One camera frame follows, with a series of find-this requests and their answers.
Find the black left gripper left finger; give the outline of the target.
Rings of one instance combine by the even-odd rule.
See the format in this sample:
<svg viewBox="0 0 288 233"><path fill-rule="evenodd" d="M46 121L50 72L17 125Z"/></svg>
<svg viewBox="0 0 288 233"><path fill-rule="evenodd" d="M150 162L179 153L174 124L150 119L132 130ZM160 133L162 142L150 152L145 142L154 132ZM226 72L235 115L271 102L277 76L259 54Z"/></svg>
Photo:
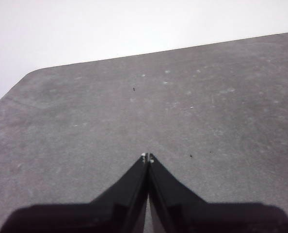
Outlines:
<svg viewBox="0 0 288 233"><path fill-rule="evenodd" d="M87 203L38 204L15 210L2 233L139 233L144 229L148 155L96 199Z"/></svg>

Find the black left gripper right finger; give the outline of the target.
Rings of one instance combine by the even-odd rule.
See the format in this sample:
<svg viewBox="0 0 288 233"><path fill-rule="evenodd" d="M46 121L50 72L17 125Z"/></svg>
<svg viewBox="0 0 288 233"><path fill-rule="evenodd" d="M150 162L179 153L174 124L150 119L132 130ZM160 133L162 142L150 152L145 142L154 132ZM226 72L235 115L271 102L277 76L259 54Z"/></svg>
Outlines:
<svg viewBox="0 0 288 233"><path fill-rule="evenodd" d="M148 155L154 230L162 233L288 233L288 216L262 203L209 203Z"/></svg>

